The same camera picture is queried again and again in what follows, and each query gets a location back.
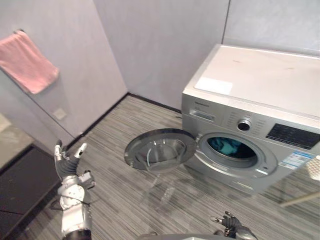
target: wall outlet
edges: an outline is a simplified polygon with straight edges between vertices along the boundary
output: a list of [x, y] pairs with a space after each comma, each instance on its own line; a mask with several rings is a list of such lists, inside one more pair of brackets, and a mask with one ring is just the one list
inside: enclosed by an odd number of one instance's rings
[[62, 108], [58, 108], [53, 112], [53, 115], [56, 119], [62, 120], [67, 116], [67, 113]]

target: black cabinet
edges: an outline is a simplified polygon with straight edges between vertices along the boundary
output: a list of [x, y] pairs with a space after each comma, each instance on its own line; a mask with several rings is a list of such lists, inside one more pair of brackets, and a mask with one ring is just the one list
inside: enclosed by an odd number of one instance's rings
[[16, 160], [0, 176], [0, 236], [12, 230], [58, 183], [54, 158], [46, 152], [31, 147]]
[[21, 214], [0, 211], [0, 239], [3, 239], [22, 218]]

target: washing machine door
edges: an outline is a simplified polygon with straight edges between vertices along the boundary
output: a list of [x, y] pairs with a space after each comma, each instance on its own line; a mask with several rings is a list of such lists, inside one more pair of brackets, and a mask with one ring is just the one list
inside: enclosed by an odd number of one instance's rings
[[189, 132], [164, 128], [146, 132], [126, 147], [126, 163], [156, 174], [168, 172], [186, 162], [196, 152], [197, 143]]

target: label sticker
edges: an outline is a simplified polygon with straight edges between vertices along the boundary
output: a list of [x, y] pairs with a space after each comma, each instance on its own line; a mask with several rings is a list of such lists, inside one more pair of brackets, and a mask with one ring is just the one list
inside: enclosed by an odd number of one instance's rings
[[201, 77], [194, 88], [218, 94], [229, 95], [233, 84], [228, 81], [221, 81], [208, 77]]
[[295, 170], [313, 158], [314, 156], [311, 154], [295, 151], [282, 162], [280, 162], [279, 166]]

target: washing machine top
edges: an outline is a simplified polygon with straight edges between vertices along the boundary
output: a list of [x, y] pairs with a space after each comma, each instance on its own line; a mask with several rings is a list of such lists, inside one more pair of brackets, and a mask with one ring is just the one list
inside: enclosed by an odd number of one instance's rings
[[319, 124], [319, 91], [318, 57], [217, 45], [183, 93], [228, 106], [263, 106]]

